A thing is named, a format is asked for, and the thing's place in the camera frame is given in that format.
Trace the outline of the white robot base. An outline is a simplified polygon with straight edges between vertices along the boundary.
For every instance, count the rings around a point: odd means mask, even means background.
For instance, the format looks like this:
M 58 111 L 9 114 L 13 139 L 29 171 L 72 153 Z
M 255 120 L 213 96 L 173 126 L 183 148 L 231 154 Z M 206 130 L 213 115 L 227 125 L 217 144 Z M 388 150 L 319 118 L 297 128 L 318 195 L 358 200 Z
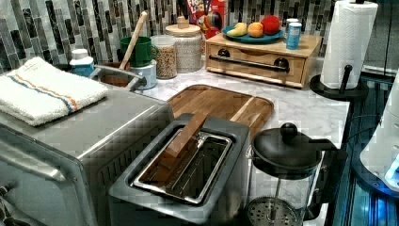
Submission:
M 399 74 L 395 75 L 381 121 L 360 153 L 363 166 L 389 191 L 399 192 Z

